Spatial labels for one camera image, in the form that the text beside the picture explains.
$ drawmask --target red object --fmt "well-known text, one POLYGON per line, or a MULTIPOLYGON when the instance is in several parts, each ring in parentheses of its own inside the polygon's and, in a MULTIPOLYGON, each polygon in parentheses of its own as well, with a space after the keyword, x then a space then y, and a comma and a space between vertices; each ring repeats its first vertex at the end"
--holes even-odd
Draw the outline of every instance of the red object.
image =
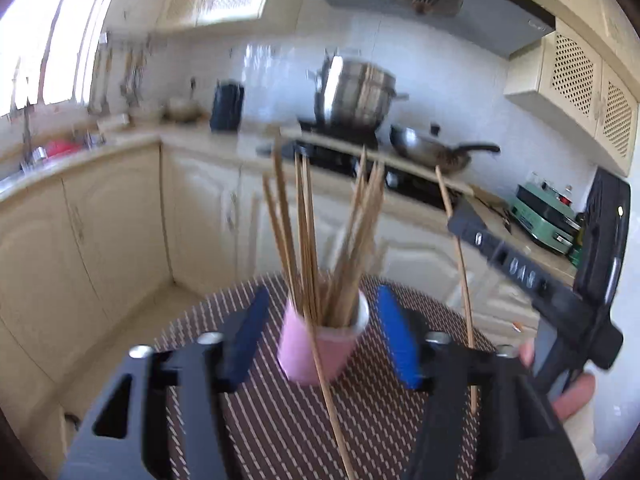
POLYGON ((70 140, 51 140, 45 145, 44 149, 47 151, 47 157, 51 158, 52 156, 78 152, 82 149, 82 146, 70 140))

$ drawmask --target table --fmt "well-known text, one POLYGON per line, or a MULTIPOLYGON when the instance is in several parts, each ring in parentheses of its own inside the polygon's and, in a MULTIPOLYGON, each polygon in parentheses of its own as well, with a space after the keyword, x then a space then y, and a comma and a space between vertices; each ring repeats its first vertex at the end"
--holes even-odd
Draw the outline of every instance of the table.
MULTIPOLYGON (((393 372, 375 308, 376 289, 382 283, 391 285, 402 305, 426 314, 432 330, 448 332, 461 344, 466 342, 466 331, 461 316, 425 294, 373 276, 363 278, 370 324, 345 371, 332 383, 332 392, 356 476, 396 480, 408 463, 426 394, 405 389, 393 372)), ((288 293, 279 274, 241 283, 187 309, 156 338, 156 350, 180 348, 200 333, 215 330, 226 314, 248 306, 261 285, 270 293, 269 317, 249 377, 238 392, 226 396, 224 408, 244 478, 346 478, 320 387, 288 381, 276 359, 288 293)), ((476 331, 476 348, 491 351, 494 347, 476 331)), ((172 469, 175 478, 187 480, 175 387, 168 406, 172 469)), ((464 425, 458 480, 471 478, 477 416, 468 412, 464 425)))

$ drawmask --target frying pan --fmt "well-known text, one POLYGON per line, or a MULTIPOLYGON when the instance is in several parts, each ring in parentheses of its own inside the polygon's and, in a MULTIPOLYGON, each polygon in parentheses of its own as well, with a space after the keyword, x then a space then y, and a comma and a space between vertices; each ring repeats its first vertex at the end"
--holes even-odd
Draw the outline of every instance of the frying pan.
POLYGON ((395 125, 391 126, 389 138, 399 155, 428 168, 440 166, 443 174, 464 170, 471 162, 470 152, 500 153, 500 146, 491 143, 459 144, 450 148, 416 130, 395 125))

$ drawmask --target finger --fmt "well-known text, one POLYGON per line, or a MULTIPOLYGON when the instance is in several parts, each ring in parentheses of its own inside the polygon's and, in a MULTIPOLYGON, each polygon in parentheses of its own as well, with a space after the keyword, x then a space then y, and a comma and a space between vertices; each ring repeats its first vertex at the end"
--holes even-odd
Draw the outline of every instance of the finger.
POLYGON ((553 409, 558 418, 562 422, 566 421, 587 405, 595 391, 596 378, 589 373, 580 375, 574 384, 553 403, 553 409))
POLYGON ((521 344, 519 351, 522 364, 525 365, 525 368, 529 368, 533 364, 533 357, 535 352, 533 339, 529 339, 528 341, 521 344))

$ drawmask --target green appliance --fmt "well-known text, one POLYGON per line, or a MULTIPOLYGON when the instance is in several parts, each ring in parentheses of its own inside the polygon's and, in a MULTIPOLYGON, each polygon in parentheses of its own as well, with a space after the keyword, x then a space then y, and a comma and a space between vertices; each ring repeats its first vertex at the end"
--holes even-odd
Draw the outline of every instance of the green appliance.
POLYGON ((518 186, 510 213, 538 245, 567 254, 580 231, 575 212, 559 200, 558 192, 532 182, 518 186))

